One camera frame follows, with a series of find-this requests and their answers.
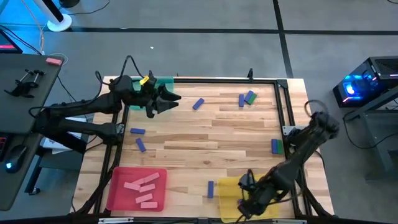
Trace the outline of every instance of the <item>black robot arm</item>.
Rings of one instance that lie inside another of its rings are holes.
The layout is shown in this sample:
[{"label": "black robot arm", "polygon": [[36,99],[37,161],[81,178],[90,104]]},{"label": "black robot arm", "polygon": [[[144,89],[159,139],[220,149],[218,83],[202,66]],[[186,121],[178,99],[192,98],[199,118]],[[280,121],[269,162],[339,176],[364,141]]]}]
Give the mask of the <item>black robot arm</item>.
[{"label": "black robot arm", "polygon": [[125,106],[145,107],[148,118],[154,117],[153,111],[159,114],[178,106],[175,101],[181,99],[181,96],[169,92],[164,84],[155,88],[156,81],[152,72],[149,72],[149,75],[140,81],[141,89],[135,90],[131,77],[122,75],[107,84],[109,93],[97,98],[45,107],[36,116],[34,132],[43,134],[45,137],[81,153],[85,151],[85,142],[68,132],[97,135],[104,144],[115,145],[120,142],[124,132],[124,127],[121,124],[92,124],[71,121],[66,118],[97,112],[118,113],[123,108],[122,102]]},{"label": "black robot arm", "polygon": [[281,201],[294,186],[305,161],[320,145],[335,138],[338,131],[339,123],[325,112],[314,113],[303,130],[293,129],[287,136],[287,142],[295,148],[289,159],[273,167],[257,182],[249,172],[241,177],[239,186],[249,194],[238,206],[243,216],[250,219],[253,215],[261,215],[272,199]]}]

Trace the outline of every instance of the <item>gray floor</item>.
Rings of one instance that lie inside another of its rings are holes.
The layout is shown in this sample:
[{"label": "gray floor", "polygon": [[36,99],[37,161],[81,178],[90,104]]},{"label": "gray floor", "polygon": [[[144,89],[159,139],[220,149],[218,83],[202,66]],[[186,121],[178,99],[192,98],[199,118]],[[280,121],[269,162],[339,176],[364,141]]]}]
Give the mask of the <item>gray floor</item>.
[{"label": "gray floor", "polygon": [[[90,11],[106,1],[84,1],[70,12]],[[0,15],[3,24],[34,24],[25,17],[11,17],[10,3]],[[397,30],[398,4],[383,0],[279,0],[285,29],[291,30]],[[45,23],[44,17],[38,18]],[[271,0],[111,0],[104,10],[74,17],[78,27],[156,27],[276,29]],[[38,46],[38,32],[17,31]],[[287,35],[295,78],[304,78],[310,99],[326,103],[338,119],[346,112],[337,107],[331,89],[369,56],[398,55],[398,36]],[[77,99],[92,97],[98,82],[94,71],[117,75],[124,57],[131,54],[142,72],[159,76],[243,77],[252,67],[256,77],[286,77],[277,34],[156,34],[156,33],[45,33],[45,52],[61,52],[69,62],[61,79]],[[135,74],[132,67],[128,73]],[[67,101],[56,83],[47,104]],[[366,145],[358,127],[349,124],[358,144]],[[371,150],[353,147],[341,127],[339,138],[322,146],[326,176],[336,215],[343,218],[396,223],[398,184],[367,183],[375,161]],[[66,214],[77,174],[48,170],[40,176],[36,196],[19,194],[12,210],[0,219]]]}]

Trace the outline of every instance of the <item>yellow tray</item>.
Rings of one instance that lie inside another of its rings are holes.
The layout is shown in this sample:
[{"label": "yellow tray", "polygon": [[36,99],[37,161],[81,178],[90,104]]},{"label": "yellow tray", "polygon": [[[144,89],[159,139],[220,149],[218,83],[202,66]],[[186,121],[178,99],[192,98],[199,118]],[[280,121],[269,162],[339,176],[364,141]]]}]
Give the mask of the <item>yellow tray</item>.
[{"label": "yellow tray", "polygon": [[[260,179],[261,174],[255,175],[255,180]],[[242,190],[238,186],[241,177],[227,177],[218,179],[218,201],[220,202],[220,216],[223,223],[233,223],[242,215],[238,210],[238,200],[242,199]],[[279,214],[278,204],[267,207],[266,211],[260,216],[253,216],[250,220],[260,220],[267,218],[277,218]]]}]

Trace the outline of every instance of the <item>red object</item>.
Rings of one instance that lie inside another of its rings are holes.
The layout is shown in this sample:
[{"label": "red object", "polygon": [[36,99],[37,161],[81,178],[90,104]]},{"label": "red object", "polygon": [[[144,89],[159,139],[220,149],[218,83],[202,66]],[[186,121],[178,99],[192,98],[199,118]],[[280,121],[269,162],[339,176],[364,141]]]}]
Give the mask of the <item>red object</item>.
[{"label": "red object", "polygon": [[154,196],[152,194],[147,194],[147,195],[136,198],[136,203],[146,202],[153,198],[154,198]]},{"label": "red object", "polygon": [[148,182],[158,179],[159,177],[160,177],[159,173],[155,173],[155,174],[145,177],[144,181],[145,181],[145,183],[148,183]]},{"label": "red object", "polygon": [[62,65],[62,61],[55,58],[47,58],[45,61],[52,65]]},{"label": "red object", "polygon": [[[124,188],[124,183],[134,183],[139,179],[143,179],[152,174],[158,173],[159,178],[153,180],[152,184],[156,185],[156,189],[150,192],[138,192]],[[117,167],[113,170],[111,186],[109,188],[108,201],[106,208],[108,210],[121,211],[148,211],[161,212],[164,209],[164,198],[166,192],[167,170],[158,168],[142,168],[142,167]],[[136,203],[136,198],[151,193],[153,199],[148,202],[157,202],[157,208],[141,208]]]},{"label": "red object", "polygon": [[141,187],[139,186],[139,185],[137,185],[137,184],[132,184],[132,183],[124,183],[124,188],[128,188],[128,189],[131,189],[131,190],[138,190],[138,191],[140,191],[141,192]]},{"label": "red object", "polygon": [[155,184],[149,184],[149,185],[145,185],[139,188],[140,193],[141,192],[145,192],[148,190],[154,190],[156,188]]},{"label": "red object", "polygon": [[0,45],[0,49],[14,49],[15,47],[12,45]]},{"label": "red object", "polygon": [[157,202],[142,202],[141,208],[157,208]]}]

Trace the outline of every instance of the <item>wooden tabletop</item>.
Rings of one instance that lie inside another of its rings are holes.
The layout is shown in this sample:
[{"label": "wooden tabletop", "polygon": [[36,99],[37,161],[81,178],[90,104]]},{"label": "wooden tabletop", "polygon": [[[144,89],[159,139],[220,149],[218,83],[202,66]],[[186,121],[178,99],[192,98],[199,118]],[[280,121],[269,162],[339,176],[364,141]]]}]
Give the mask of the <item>wooden tabletop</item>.
[{"label": "wooden tabletop", "polygon": [[[110,78],[115,77],[105,77],[105,82]],[[295,123],[306,126],[309,117],[303,109],[308,100],[304,81],[287,81]],[[239,108],[238,95],[249,90],[257,93],[254,104]],[[108,91],[104,86],[101,93]],[[167,169],[165,208],[162,212],[112,211],[114,216],[219,218],[217,187],[215,197],[207,198],[209,180],[237,177],[247,169],[264,175],[285,160],[284,156],[271,154],[271,139],[282,139],[272,85],[175,83],[174,92],[182,96],[180,105],[153,119],[146,118],[145,111],[129,111],[120,163],[125,167]],[[205,103],[193,111],[192,105],[199,98]],[[281,98],[285,105],[282,91]],[[111,118],[111,114],[96,113],[94,123],[111,122]],[[131,134],[128,131],[131,128],[142,128],[146,133],[144,136]],[[138,137],[146,146],[145,153],[137,148]],[[99,142],[101,140],[96,139],[88,147]],[[98,146],[84,156],[73,199],[76,209],[98,185],[105,148],[105,145]],[[308,188],[325,210],[333,214],[322,160],[316,154],[305,164],[305,175]],[[101,211],[105,209],[108,190],[109,184],[104,190]],[[279,204],[279,218],[292,217],[292,202]]]}]

